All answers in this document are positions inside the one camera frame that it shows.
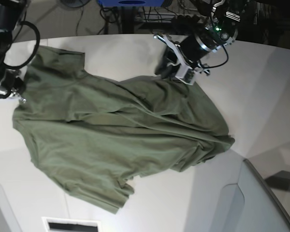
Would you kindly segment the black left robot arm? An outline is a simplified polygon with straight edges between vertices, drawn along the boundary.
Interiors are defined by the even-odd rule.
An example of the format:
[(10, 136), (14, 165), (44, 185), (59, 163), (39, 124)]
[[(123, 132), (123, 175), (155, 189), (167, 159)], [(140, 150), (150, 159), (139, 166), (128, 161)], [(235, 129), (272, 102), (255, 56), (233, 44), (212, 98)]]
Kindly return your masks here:
[(208, 65), (201, 60), (210, 53), (234, 43), (241, 15), (247, 0), (193, 0), (197, 15), (178, 15), (171, 25), (182, 41), (175, 41), (168, 34), (156, 33), (154, 38), (166, 45), (163, 56), (155, 69), (162, 79), (177, 79), (187, 85), (194, 82), (197, 74), (210, 75), (219, 65)]

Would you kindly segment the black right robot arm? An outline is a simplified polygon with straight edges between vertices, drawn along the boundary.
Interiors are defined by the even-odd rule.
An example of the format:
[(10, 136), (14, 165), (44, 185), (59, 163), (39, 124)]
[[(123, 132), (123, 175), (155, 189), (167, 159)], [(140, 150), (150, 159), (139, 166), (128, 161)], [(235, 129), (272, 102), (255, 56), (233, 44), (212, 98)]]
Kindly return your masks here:
[[(40, 45), (40, 32), (37, 27), (26, 20), (29, 0), (0, 0), (0, 99), (22, 98), (25, 83), (21, 79), (21, 69), (27, 66), (37, 54)], [(7, 52), (15, 42), (19, 32), (13, 36), (13, 31), (23, 26), (31, 28), (36, 37), (36, 44), (29, 58), (18, 66), (4, 62)]]

